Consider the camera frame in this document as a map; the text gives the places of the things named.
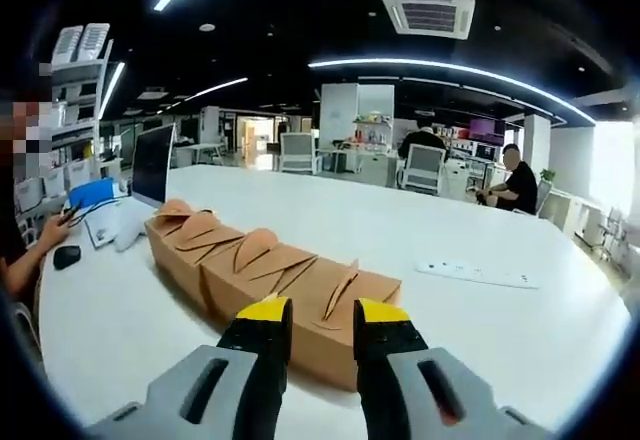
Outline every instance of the cardboard box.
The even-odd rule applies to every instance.
[[[231,320],[268,295],[290,297],[291,364],[356,391],[354,300],[395,303],[399,280],[282,244],[270,230],[244,235],[184,202],[167,202],[146,228],[156,263],[207,312]]]

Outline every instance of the computer mouse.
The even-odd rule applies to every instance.
[[[53,253],[53,266],[56,270],[62,270],[80,260],[80,247],[78,245],[66,245],[58,247]]]

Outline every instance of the computer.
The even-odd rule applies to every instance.
[[[171,124],[138,135],[131,198],[96,209],[85,218],[94,248],[115,241],[116,250],[126,250],[144,233],[144,221],[165,203],[174,129]]]

